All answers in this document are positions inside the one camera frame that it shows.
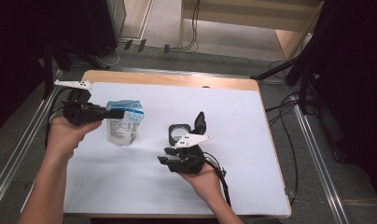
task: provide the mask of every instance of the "human hand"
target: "human hand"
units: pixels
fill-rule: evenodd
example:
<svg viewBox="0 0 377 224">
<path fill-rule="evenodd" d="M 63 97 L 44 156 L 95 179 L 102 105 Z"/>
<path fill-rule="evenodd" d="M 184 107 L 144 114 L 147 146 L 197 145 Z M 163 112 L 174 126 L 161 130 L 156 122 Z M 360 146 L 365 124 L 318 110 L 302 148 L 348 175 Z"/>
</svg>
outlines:
<svg viewBox="0 0 377 224">
<path fill-rule="evenodd" d="M 74 126 L 63 117 L 54 119 L 49 129 L 46 155 L 53 159 L 69 161 L 85 134 L 97 129 L 101 124 L 101 121 L 97 121 Z"/>
<path fill-rule="evenodd" d="M 195 192 L 207 204 L 222 200 L 220 180 L 215 170 L 207 163 L 205 163 L 199 173 L 196 175 L 180 174 L 190 185 Z"/>
</svg>

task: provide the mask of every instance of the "white paper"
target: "white paper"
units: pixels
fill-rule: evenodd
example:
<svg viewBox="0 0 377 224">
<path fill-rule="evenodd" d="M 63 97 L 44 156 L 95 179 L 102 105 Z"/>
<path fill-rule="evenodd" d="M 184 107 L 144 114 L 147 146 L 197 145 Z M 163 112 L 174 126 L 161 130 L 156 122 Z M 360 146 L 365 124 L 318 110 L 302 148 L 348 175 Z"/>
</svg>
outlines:
<svg viewBox="0 0 377 224">
<path fill-rule="evenodd" d="M 257 91 L 95 83 L 90 102 L 139 100 L 146 117 L 130 147 L 106 141 L 105 122 L 88 133 L 69 161 L 65 213 L 212 214 L 192 187 L 161 165 L 169 146 L 168 127 L 191 127 L 203 111 L 206 135 L 200 144 L 227 170 L 237 215 L 287 217 L 282 175 Z"/>
</svg>

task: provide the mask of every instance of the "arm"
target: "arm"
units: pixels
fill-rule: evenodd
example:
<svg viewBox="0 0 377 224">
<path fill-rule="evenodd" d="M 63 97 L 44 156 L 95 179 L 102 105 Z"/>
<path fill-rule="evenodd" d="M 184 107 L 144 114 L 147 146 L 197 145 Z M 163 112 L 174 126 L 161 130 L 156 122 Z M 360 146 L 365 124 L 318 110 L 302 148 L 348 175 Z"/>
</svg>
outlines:
<svg viewBox="0 0 377 224">
<path fill-rule="evenodd" d="M 94 122 L 76 127 L 64 118 L 51 123 L 46 154 L 18 223 L 63 223 L 67 163 L 84 135 L 100 125 Z"/>
<path fill-rule="evenodd" d="M 210 165 L 205 164 L 197 175 L 180 175 L 190 183 L 198 196 L 206 202 L 220 224 L 243 223 L 224 200 L 219 179 Z"/>
</svg>

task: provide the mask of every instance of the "white plastic part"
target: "white plastic part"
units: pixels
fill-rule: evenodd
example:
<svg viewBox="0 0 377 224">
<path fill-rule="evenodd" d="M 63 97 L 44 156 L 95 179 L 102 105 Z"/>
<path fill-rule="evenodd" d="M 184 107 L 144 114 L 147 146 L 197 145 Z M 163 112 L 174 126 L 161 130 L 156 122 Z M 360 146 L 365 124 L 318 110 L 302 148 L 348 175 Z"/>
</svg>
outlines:
<svg viewBox="0 0 377 224">
<path fill-rule="evenodd" d="M 57 79 L 55 80 L 54 84 L 57 86 L 72 87 L 83 90 L 91 89 L 91 84 L 89 81 L 60 81 Z"/>
<path fill-rule="evenodd" d="M 175 147 L 192 147 L 210 139 L 211 137 L 208 135 L 186 133 L 176 142 Z"/>
</svg>

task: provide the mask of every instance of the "forearm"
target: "forearm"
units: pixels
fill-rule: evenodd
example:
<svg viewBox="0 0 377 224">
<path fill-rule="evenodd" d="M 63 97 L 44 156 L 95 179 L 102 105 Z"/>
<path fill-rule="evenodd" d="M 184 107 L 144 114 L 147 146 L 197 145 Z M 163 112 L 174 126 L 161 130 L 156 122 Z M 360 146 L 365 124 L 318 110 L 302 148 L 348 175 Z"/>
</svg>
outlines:
<svg viewBox="0 0 377 224">
<path fill-rule="evenodd" d="M 19 223 L 63 223 L 67 161 L 46 155 Z"/>
<path fill-rule="evenodd" d="M 207 202 L 207 204 L 220 224 L 243 223 L 223 198 L 217 198 L 211 202 Z"/>
</svg>

